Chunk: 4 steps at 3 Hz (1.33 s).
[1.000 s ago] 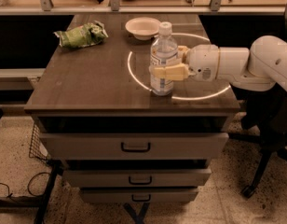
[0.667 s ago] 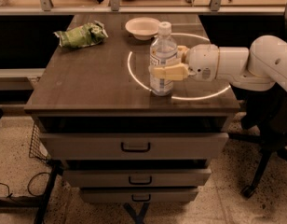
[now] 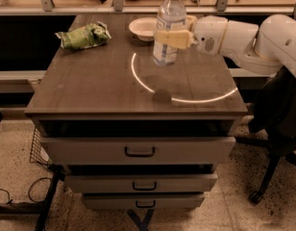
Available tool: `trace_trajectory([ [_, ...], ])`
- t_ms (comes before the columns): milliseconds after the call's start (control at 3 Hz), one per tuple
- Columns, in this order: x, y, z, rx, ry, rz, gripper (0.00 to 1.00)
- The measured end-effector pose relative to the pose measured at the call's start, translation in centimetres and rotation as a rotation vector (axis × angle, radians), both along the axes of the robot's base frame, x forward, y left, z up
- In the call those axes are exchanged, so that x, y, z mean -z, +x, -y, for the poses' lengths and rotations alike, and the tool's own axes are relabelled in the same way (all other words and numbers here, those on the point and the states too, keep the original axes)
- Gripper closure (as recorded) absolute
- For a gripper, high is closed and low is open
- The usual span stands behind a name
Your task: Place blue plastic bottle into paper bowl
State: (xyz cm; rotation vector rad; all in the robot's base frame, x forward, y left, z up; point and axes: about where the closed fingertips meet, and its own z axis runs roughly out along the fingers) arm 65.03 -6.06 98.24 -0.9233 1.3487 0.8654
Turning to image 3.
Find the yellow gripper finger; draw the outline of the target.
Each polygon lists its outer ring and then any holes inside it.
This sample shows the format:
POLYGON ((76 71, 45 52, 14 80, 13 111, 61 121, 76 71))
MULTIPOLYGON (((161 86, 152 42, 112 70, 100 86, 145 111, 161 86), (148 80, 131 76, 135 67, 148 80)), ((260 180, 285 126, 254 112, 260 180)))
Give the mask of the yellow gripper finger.
POLYGON ((194 16, 194 15, 188 15, 185 18, 185 25, 186 25, 187 30, 188 31, 192 31, 194 25, 196 24, 196 22, 197 22, 197 17, 196 16, 194 16))
POLYGON ((186 29, 176 31, 157 30, 154 33, 154 39, 170 47, 187 49, 193 43, 193 34, 186 29))

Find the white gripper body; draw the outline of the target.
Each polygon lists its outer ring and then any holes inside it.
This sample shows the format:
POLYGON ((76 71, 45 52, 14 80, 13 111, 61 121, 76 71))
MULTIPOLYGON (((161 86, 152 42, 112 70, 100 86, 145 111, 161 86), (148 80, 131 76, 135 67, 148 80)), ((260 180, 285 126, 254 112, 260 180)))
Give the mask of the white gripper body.
POLYGON ((227 26, 228 19, 224 17, 208 15, 199 18, 193 28, 196 50, 202 54, 217 55, 227 26))

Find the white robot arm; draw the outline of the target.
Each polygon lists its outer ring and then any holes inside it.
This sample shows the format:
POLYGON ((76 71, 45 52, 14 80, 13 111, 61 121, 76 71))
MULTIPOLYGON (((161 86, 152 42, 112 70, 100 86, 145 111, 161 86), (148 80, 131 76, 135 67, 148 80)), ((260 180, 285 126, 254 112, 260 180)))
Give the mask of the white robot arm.
POLYGON ((261 75, 284 66, 296 79, 296 20, 287 15, 270 15, 260 25, 209 15, 192 18, 189 29, 158 29, 154 38, 178 49, 194 46, 202 54, 219 54, 261 75))

